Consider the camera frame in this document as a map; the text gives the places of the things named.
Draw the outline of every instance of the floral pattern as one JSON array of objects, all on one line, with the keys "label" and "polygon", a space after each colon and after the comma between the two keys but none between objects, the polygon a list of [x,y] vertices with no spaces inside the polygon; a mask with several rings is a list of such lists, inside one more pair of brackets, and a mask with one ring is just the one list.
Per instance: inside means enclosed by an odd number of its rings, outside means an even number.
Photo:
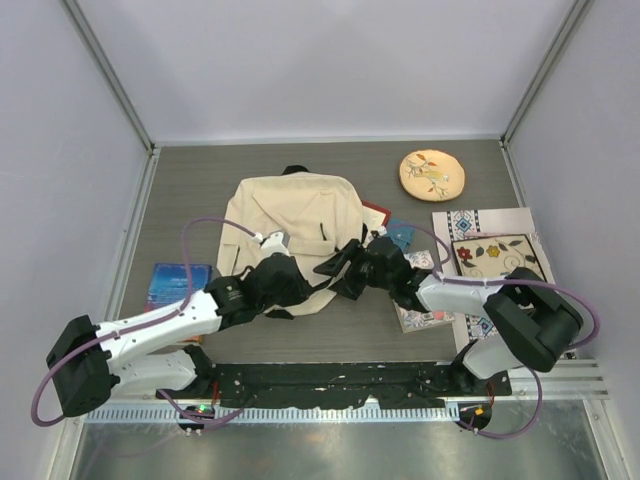
[{"label": "floral pattern", "polygon": [[460,257],[462,260],[471,260],[471,259],[473,259],[473,256],[471,255],[471,250],[469,250],[468,248],[460,247],[457,250],[457,252],[458,252],[458,257]]},{"label": "floral pattern", "polygon": [[526,235],[459,240],[454,241],[453,246],[461,275],[490,278],[509,274],[518,267],[527,267],[546,281]]},{"label": "floral pattern", "polygon": [[438,164],[428,160],[423,154],[418,153],[416,157],[422,161],[422,163],[413,163],[409,159],[405,159],[404,165],[409,168],[407,173],[410,177],[426,178],[431,183],[431,188],[428,192],[435,191],[440,199],[444,199],[449,196],[448,187],[442,182],[449,182],[449,175],[446,175],[438,170],[434,170],[431,167],[437,167]]},{"label": "floral pattern", "polygon": [[489,248],[487,248],[487,253],[490,257],[497,258],[500,256],[500,249],[495,245],[490,245]]}]

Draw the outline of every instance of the white cloth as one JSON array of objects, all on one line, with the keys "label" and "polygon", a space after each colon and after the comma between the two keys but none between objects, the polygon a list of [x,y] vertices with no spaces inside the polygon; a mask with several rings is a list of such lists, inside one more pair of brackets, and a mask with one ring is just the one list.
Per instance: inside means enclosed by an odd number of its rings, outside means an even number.
[{"label": "white cloth", "polygon": [[[353,185],[331,175],[299,172],[245,179],[229,201],[225,218],[265,237],[284,230],[290,236],[289,252],[311,286],[328,278],[313,273],[314,267],[352,238],[362,237],[362,202]],[[248,235],[224,225],[217,263],[221,275],[237,275],[262,259],[260,246]],[[316,313],[334,296],[321,290],[286,310],[295,316]]]}]

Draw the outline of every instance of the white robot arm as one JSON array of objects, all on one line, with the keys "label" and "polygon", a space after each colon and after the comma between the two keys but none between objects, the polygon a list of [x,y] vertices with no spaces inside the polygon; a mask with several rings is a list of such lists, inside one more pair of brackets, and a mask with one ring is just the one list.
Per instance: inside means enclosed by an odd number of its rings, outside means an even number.
[{"label": "white robot arm", "polygon": [[[170,354],[151,353],[184,338],[249,322],[274,305],[286,307],[309,298],[315,289],[288,255],[286,240],[282,232],[272,234],[261,244],[265,259],[258,266],[238,276],[214,279],[204,290],[195,292],[186,305],[177,302],[97,325],[87,316],[69,322],[47,357],[49,368],[78,345],[107,338],[53,376],[63,414],[73,417],[87,413],[112,394],[139,395],[170,389],[197,396],[207,391],[214,366],[199,347],[188,346]],[[331,288],[354,300],[367,286],[383,288],[410,310],[453,311],[493,320],[500,335],[463,349],[441,386],[445,389],[465,391],[476,381],[522,364],[548,371],[582,327],[580,315],[554,292],[443,283],[429,270],[412,268],[389,238],[376,238],[366,249],[352,240],[315,269],[329,277],[343,271]],[[512,275],[538,279],[527,269]],[[519,305],[533,305],[533,314],[523,312]],[[176,315],[168,321],[129,331],[172,312]]]}]

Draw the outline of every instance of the book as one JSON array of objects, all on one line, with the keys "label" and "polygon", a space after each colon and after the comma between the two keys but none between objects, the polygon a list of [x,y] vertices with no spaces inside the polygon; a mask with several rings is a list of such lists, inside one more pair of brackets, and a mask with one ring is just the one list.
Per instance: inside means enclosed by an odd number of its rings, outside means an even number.
[{"label": "book", "polygon": [[[193,290],[201,290],[211,281],[211,265],[192,264],[191,276]],[[187,272],[179,263],[156,263],[151,275],[151,283],[147,292],[145,312],[170,305],[182,300],[187,295]],[[191,337],[184,342],[202,343],[203,336]]]},{"label": "book", "polygon": [[[500,248],[497,241],[492,242],[489,240],[489,243],[485,244],[485,240],[482,239],[496,236],[524,235],[527,238],[526,244],[523,241],[518,245],[513,245],[520,250],[520,252],[514,252],[515,255],[520,257],[519,254],[523,254],[525,256],[527,266],[530,267],[533,265],[535,267],[534,271],[537,272],[536,269],[539,269],[541,274],[540,276],[542,278],[549,283],[554,283],[549,261],[542,248],[540,237],[536,233],[531,211],[528,208],[436,212],[433,214],[433,226],[436,235],[438,235],[447,244],[454,255],[454,258],[452,259],[453,261],[443,265],[443,272],[446,275],[459,275],[460,272],[462,272],[464,275],[476,276],[477,272],[472,272],[469,269],[481,266],[480,263],[477,263],[479,260],[484,261],[489,258],[492,262],[496,262],[496,257],[492,258],[488,252],[488,249],[492,246],[495,246],[500,250],[501,253],[497,258],[504,262],[508,252],[505,251],[504,248]],[[456,242],[464,240],[476,240],[478,243],[472,243],[473,248],[470,245],[464,246],[464,244],[459,244],[457,247],[453,245]],[[503,245],[503,247],[506,247],[507,250],[511,250],[512,245],[509,245],[509,243],[520,240],[522,240],[522,237],[511,238]],[[473,266],[469,266],[468,264],[465,265],[460,262],[461,253],[457,250],[461,247],[469,250],[469,253],[467,253],[466,250],[462,250],[462,255],[465,257],[462,258],[462,260],[470,262]],[[482,248],[484,252],[479,252],[478,248]],[[438,253],[440,255],[440,259],[445,257],[445,251],[440,245],[438,245]],[[535,262],[528,260],[526,258],[527,255],[535,257]],[[483,263],[482,275],[494,274],[496,272],[494,268],[499,269],[499,274],[509,271],[509,268],[500,269],[496,263],[491,265],[489,270],[485,268]],[[458,351],[462,350],[462,348],[464,348],[464,346],[470,341],[490,337],[497,333],[497,329],[494,328],[493,322],[489,318],[464,315],[461,313],[455,313],[454,316],[455,322],[453,323],[453,334],[456,342],[456,349]]]},{"label": "book", "polygon": [[[405,254],[405,258],[409,260],[412,267],[433,268],[433,259],[431,258],[431,254],[428,250],[407,253]],[[450,312],[422,313],[405,310],[404,308],[399,307],[395,302],[393,305],[396,308],[396,313],[400,320],[400,326],[404,333],[446,325],[455,320],[455,316]]]}]

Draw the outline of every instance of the purple cable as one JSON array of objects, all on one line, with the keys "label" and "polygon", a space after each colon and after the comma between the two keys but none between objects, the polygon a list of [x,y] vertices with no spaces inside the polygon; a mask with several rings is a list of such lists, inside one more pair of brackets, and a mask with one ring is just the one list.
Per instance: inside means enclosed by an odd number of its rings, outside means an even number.
[{"label": "purple cable", "polygon": [[523,433],[528,432],[540,417],[540,412],[542,412],[542,384],[540,383],[540,377],[533,370],[531,369],[528,369],[528,370],[531,372],[531,375],[533,375],[533,378],[536,381],[536,387],[538,388],[538,402],[536,403],[536,409],[534,410],[533,415],[531,416],[531,419],[527,422],[527,424],[524,427],[522,427],[520,430],[516,430],[515,432],[511,432],[511,433],[493,433],[493,432],[485,432],[483,430],[478,430],[476,432],[473,429],[473,419],[470,424],[467,424],[462,420],[460,420],[458,423],[462,425],[464,428],[466,428],[467,430],[477,433],[481,437],[493,438],[494,440],[507,440],[509,438],[515,438],[519,435],[522,435]]},{"label": "purple cable", "polygon": [[[172,318],[174,318],[175,316],[177,316],[178,314],[180,314],[186,307],[187,305],[189,305],[189,302],[191,301],[191,295],[193,294],[193,277],[191,275],[191,268],[190,268],[190,261],[189,261],[189,248],[187,246],[187,231],[189,230],[189,228],[196,224],[196,223],[201,223],[201,222],[218,222],[218,223],[226,223],[227,225],[231,225],[232,227],[238,228],[240,230],[242,230],[243,232],[245,232],[247,235],[250,236],[255,236],[255,233],[252,232],[251,230],[249,230],[246,227],[243,227],[242,225],[239,225],[236,222],[232,222],[231,220],[226,220],[224,218],[219,218],[219,217],[202,217],[202,218],[196,218],[194,220],[191,220],[189,223],[187,223],[184,228],[182,229],[182,236],[181,236],[181,242],[182,242],[182,260],[183,263],[185,265],[185,270],[186,270],[186,274],[187,274],[187,295],[185,296],[184,301],[182,302],[182,304],[180,305],[180,307],[178,308],[178,310],[175,310],[174,312],[168,313],[167,315],[157,318],[155,320],[150,320],[148,322],[145,323],[141,323],[140,325],[135,325],[132,327],[127,327],[127,328],[123,328],[122,330],[120,330],[120,335],[126,335],[127,333],[131,333],[131,332],[137,332],[139,330],[142,330],[144,328],[149,328],[149,327],[153,327],[155,325],[159,325],[160,323],[166,322],[167,320],[171,320]],[[44,376],[44,378],[42,379],[42,381],[40,382],[40,384],[38,385],[38,387],[36,388],[36,392],[33,395],[33,400],[31,401],[31,420],[33,421],[33,423],[35,423],[37,426],[39,427],[51,427],[53,425],[56,425],[58,423],[60,423],[62,420],[64,420],[64,415],[60,415],[57,418],[54,418],[53,420],[42,420],[39,416],[38,416],[38,405],[40,404],[40,399],[42,398],[42,393],[44,392],[45,387],[47,386],[47,384],[53,379],[53,377],[55,376],[56,373],[58,373],[60,371],[60,369],[62,367],[64,367],[67,363],[69,363],[69,361],[71,361],[73,358],[75,358],[76,356],[80,355],[83,352],[86,352],[87,350],[89,350],[92,347],[95,347],[96,345],[99,345],[100,343],[110,340],[112,338],[115,338],[118,335],[118,332],[112,332],[108,335],[105,335],[104,337],[100,337],[100,338],[95,338],[81,346],[79,346],[78,348],[72,350],[71,352],[69,352],[68,354],[66,354],[64,357],[62,357],[58,363],[56,363],[53,367],[51,367],[51,369],[46,373],[46,375]],[[217,421],[221,421],[224,418],[228,417],[229,415],[219,418]],[[204,423],[205,420],[197,420],[199,423]]]}]

